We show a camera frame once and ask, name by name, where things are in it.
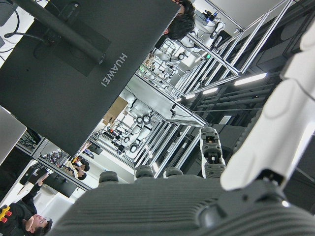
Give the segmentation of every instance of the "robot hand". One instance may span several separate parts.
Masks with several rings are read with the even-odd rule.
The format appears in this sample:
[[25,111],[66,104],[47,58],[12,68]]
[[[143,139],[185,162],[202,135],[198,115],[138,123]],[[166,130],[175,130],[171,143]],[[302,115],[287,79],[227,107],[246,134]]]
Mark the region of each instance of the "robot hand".
[[218,132],[212,127],[203,127],[200,132],[201,169],[204,178],[220,176],[225,169]]

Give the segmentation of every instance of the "man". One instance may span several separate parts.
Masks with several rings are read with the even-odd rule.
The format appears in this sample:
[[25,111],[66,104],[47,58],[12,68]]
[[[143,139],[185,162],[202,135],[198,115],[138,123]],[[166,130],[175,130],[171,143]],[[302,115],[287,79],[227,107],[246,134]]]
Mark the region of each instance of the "man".
[[172,40],[181,40],[195,27],[195,8],[189,0],[172,0],[181,6],[181,9],[164,35]]
[[87,176],[84,170],[81,169],[80,167],[76,169],[76,167],[72,165],[71,161],[66,161],[66,163],[60,166],[60,168],[69,175],[77,178],[78,180],[84,180]]
[[53,221],[38,215],[33,201],[47,177],[45,175],[41,178],[21,201],[10,205],[12,215],[7,218],[7,222],[0,222],[0,233],[3,236],[42,236],[51,229]]

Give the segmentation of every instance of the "computer screen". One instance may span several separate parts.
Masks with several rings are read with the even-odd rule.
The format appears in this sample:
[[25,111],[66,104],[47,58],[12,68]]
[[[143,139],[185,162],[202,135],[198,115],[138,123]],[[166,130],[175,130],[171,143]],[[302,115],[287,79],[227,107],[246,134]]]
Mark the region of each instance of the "computer screen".
[[[0,69],[0,105],[75,155],[179,6],[171,0],[50,2],[54,6],[48,3],[46,9],[105,52],[104,62],[95,63],[35,21],[27,33],[44,40],[24,36],[4,63]],[[71,10],[73,3],[77,4],[75,11]]]

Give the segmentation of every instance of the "cable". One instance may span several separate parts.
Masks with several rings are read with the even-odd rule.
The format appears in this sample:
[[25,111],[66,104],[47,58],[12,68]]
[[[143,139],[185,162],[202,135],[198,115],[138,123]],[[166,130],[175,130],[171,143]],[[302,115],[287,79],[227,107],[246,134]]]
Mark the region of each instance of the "cable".
[[0,53],[7,53],[7,52],[9,52],[9,51],[11,51],[11,50],[13,50],[14,48],[10,48],[10,49],[8,49],[8,50],[6,50],[6,51],[0,51]]
[[128,92],[130,92],[135,98],[137,98],[136,95],[134,95],[134,93],[132,92],[132,90],[129,88],[129,86],[126,85],[126,87],[129,89],[129,90],[128,90],[128,89],[126,89],[126,90],[127,90]]
[[[8,4],[8,5],[12,6],[12,4],[10,4],[8,2],[4,2],[4,1],[0,1],[0,3],[5,3],[5,4]],[[18,31],[18,29],[19,29],[19,26],[20,26],[20,17],[19,17],[19,13],[16,11],[16,9],[14,9],[14,8],[12,8],[12,9],[14,10],[14,12],[16,14],[17,21],[18,21],[17,24],[16,24],[16,28],[13,31],[14,33],[16,33]]]
[[12,37],[12,36],[15,35],[15,34],[17,34],[17,35],[23,35],[23,36],[28,36],[28,37],[31,37],[31,38],[38,39],[38,40],[40,40],[40,41],[42,41],[42,42],[45,42],[44,39],[42,39],[42,38],[40,38],[40,37],[38,37],[38,36],[31,35],[31,34],[28,34],[28,33],[20,33],[20,32],[6,33],[6,34],[4,35],[4,37],[5,37],[5,38],[9,38],[9,37]]
[[194,47],[187,47],[181,41],[179,41],[185,48],[194,48]]
[[192,113],[190,114],[190,116],[183,116],[183,115],[178,115],[178,114],[175,114],[174,116],[179,116],[179,117],[192,117]]

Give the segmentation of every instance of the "black shirt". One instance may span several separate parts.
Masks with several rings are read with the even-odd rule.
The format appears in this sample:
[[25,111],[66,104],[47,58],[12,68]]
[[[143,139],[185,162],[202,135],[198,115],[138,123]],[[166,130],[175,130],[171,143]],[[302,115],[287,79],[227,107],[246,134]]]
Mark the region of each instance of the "black shirt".
[[25,229],[23,219],[29,220],[33,214],[22,201],[12,203],[9,211],[12,215],[7,217],[7,222],[0,222],[0,232],[4,236],[23,236]]
[[23,219],[29,220],[34,214],[37,214],[33,198],[39,190],[40,186],[35,184],[21,201],[10,205],[9,211],[12,212],[12,215],[7,217],[7,222],[0,222],[0,233],[3,236],[23,236],[27,234]]

